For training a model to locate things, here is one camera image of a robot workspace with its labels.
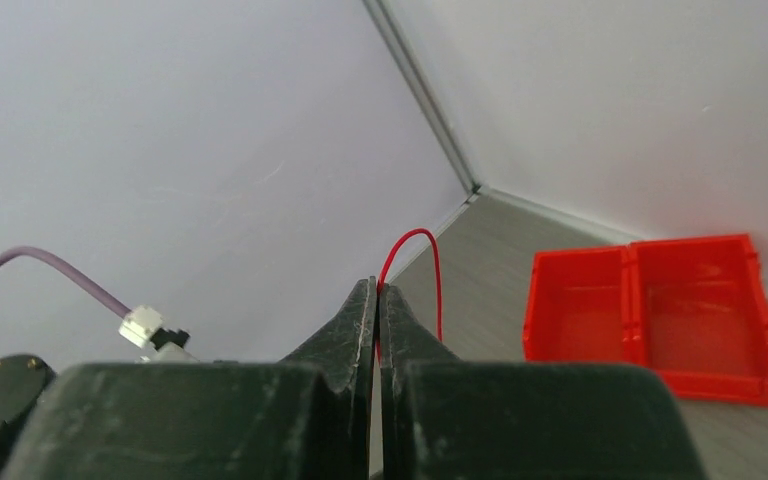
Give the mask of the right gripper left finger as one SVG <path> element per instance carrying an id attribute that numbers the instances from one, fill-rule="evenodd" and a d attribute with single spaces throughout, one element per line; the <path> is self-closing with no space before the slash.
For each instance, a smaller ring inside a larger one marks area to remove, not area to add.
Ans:
<path id="1" fill-rule="evenodd" d="M 373 279 L 275 363 L 73 366 L 45 391 L 5 479 L 364 479 Z"/>

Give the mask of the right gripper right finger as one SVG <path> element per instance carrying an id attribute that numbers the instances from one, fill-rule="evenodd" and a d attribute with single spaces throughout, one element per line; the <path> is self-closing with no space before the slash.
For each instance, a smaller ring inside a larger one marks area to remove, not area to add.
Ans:
<path id="1" fill-rule="evenodd" d="M 628 364 L 466 361 L 378 297 L 387 479 L 702 479 L 666 385 Z"/>

